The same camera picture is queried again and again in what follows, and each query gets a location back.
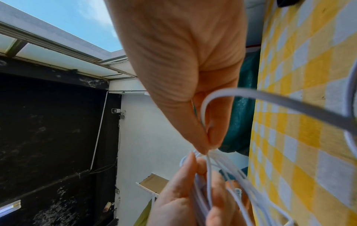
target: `blue sky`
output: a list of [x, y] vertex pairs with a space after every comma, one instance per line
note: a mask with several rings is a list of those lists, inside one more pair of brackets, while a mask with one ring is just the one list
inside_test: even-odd
[[110, 52], [122, 49], [103, 0], [0, 0]]

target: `teal fabric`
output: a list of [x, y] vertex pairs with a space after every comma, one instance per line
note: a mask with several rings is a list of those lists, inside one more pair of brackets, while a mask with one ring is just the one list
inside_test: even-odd
[[[239, 73], [238, 87], [257, 89], [260, 50], [246, 56]], [[223, 152], [249, 155], [255, 100], [235, 97], [228, 132], [219, 148]]]

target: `checkered pattern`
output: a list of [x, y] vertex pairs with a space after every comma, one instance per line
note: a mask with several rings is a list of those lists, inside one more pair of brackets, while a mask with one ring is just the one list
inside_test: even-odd
[[[357, 0], [267, 0], [264, 20], [258, 89], [341, 113]], [[340, 129], [257, 100], [249, 158], [253, 185], [298, 225], [357, 225], [357, 160]]]

